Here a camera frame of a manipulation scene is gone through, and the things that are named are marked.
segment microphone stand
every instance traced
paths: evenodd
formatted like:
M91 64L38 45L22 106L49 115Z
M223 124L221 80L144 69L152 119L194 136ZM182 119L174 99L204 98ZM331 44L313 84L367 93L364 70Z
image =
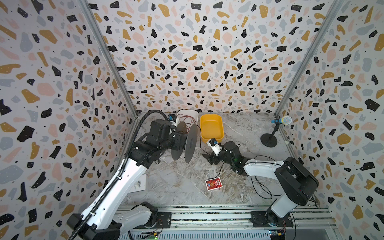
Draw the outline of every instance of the microphone stand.
M275 121L275 123L276 126L273 128L272 134L264 133L260 138L260 141L266 147L275 147L277 145L277 138L274 134L279 129L281 123L279 121Z

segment yellow tray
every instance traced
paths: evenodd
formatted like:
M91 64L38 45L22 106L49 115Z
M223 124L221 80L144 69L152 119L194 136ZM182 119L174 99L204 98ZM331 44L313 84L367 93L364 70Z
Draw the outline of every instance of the yellow tray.
M217 114L204 114L200 117L201 139L207 142L215 138L221 142L224 138L223 119Z

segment terrazzo patterned wall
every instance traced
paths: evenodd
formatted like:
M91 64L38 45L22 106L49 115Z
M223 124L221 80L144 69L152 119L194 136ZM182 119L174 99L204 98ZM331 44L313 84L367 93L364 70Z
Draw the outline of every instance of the terrazzo patterned wall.
M384 236L384 1L345 1L283 114L344 239Z
M76 2L0 8L0 238L67 239L117 169L131 114Z
M139 112L274 111L332 2L89 1Z

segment metal corner post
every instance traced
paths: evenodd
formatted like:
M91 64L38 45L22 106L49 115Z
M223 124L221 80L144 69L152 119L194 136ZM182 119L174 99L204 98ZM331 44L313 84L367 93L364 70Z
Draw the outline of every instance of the metal corner post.
M103 35L100 31L100 28L98 27L95 18L93 17L91 8L89 7L87 0L78 0L79 6L85 16L86 21L89 24L89 28L93 32L94 37L96 38L96 41L100 47L100 50L102 54L104 55L107 64L110 66L112 75L116 79L116 82L121 90L121 94L123 95L125 101L128 104L128 109L133 113L135 118L137 118L137 111L132 103L131 98L129 97L129 94L127 92L127 89L125 88L124 83L122 82L121 76L117 70L117 67L115 65L115 62L113 61L111 55L109 54L109 50L107 47L107 44L104 42Z
M281 114L281 111L283 110L284 105L288 101L289 96L291 95L291 93L295 89L295 86L299 82L301 76L303 75L306 67L310 63L310 61L311 61L313 55L315 54L317 48L320 46L321 40L323 39L325 33L328 31L329 27L331 26L333 20L335 19L336 15L339 12L343 3L344 3L343 0L334 0L333 3L331 4L331 6L328 10L327 16L326 16L325 20L323 21L323 23L319 29L319 32L317 33L315 39L313 40L313 43L311 44L308 52L304 56L304 59L303 59L301 65L299 66L299 69L297 69L295 75L293 76L293 79L292 79L291 83L289 84L288 89L285 91L283 99L280 101L280 104L274 113L275 116L279 116Z

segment deck of playing cards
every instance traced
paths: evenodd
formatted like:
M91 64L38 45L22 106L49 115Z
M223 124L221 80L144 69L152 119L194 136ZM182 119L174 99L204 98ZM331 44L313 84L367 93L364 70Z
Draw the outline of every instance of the deck of playing cards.
M211 191L214 189L219 189L223 187L223 184L221 183L221 180L219 177L214 179L209 179L205 181L205 185L207 186L207 190Z

